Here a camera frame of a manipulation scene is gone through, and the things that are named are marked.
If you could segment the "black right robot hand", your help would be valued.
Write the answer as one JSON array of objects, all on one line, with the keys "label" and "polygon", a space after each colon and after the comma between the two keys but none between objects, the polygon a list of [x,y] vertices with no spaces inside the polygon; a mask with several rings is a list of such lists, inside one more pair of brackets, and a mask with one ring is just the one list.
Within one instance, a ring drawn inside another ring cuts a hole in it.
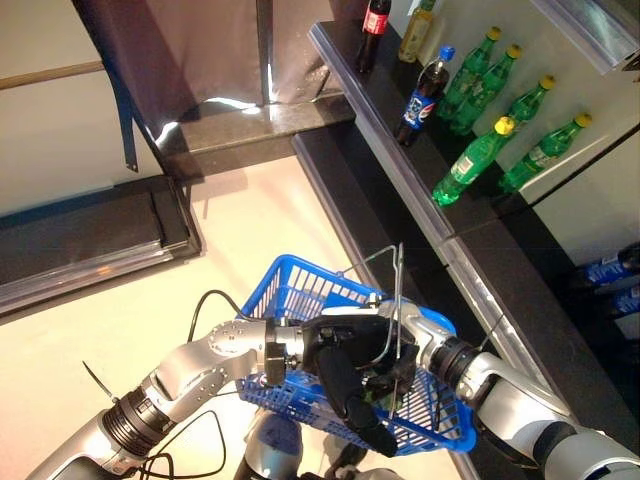
[{"label": "black right robot hand", "polygon": [[404,396],[412,387],[416,373],[417,345],[404,344],[400,357],[388,354],[372,370],[366,372],[365,394],[368,401],[379,401],[396,391],[398,397]]}]

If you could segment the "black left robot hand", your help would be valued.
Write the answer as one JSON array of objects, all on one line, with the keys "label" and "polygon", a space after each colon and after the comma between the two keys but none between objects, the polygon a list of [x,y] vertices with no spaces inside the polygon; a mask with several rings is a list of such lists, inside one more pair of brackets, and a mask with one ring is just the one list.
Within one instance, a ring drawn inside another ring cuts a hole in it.
[{"label": "black left robot hand", "polygon": [[320,315],[301,326],[303,370],[318,377],[335,414],[358,437],[386,457],[395,437],[365,400],[359,369],[386,345],[389,320],[379,315]]}]

